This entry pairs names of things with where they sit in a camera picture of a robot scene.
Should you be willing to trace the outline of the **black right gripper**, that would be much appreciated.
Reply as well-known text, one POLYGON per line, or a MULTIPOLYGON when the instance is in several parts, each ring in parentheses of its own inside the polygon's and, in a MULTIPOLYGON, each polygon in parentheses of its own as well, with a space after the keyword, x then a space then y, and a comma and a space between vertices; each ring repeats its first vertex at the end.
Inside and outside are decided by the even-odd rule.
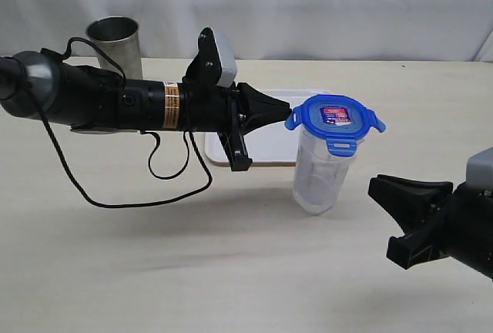
POLYGON ((408 270, 451 257, 492 278, 491 190, 378 174, 367 193, 404 232, 389 238, 389 260, 408 270))

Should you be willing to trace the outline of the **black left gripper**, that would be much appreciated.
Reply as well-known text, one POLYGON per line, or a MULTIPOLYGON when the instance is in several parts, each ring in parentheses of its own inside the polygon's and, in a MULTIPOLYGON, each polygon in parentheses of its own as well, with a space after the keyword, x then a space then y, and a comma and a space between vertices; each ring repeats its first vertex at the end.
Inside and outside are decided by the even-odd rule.
POLYGON ((247 171, 249 158, 243 135, 285 121, 290 104, 235 80, 230 88, 217 86, 220 77, 219 56, 213 28, 201 30, 197 54, 182 77, 186 129, 216 133, 233 172, 247 171), (240 122, 242 111, 252 113, 240 122))

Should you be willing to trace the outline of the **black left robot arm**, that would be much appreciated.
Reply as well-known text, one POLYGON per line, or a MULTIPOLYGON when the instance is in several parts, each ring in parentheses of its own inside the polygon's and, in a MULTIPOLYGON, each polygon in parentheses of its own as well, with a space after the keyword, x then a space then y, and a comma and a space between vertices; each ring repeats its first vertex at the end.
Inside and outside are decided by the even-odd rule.
POLYGON ((245 136, 283 122, 290 104, 237 82, 228 40, 210 27, 179 82, 129 78, 111 69, 68 64, 71 50, 23 51, 1 59, 1 105, 14 117, 46 119, 77 133, 215 133, 233 171, 248 170, 245 136))

